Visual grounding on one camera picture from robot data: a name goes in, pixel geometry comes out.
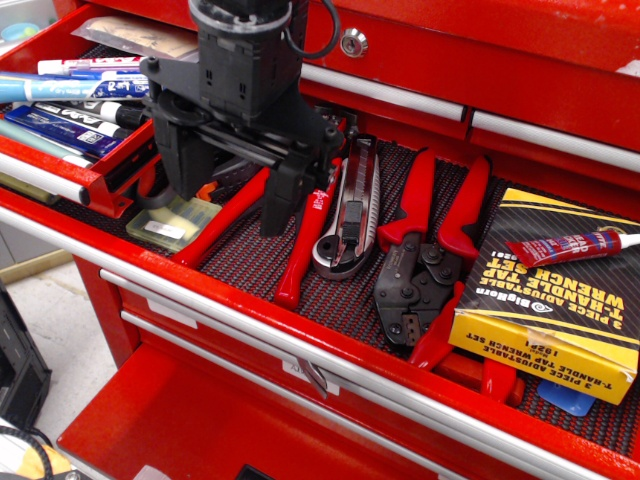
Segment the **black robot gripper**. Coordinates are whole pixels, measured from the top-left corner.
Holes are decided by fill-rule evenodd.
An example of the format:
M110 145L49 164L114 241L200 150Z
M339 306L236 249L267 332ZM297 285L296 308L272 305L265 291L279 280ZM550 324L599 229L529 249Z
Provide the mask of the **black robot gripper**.
M319 50L305 48L305 1L192 1L195 62L150 56L146 105L173 190L194 197L214 170L216 149L271 168L260 233L284 233L343 140L302 98L304 60L328 55L340 36L334 4L325 2L332 32Z

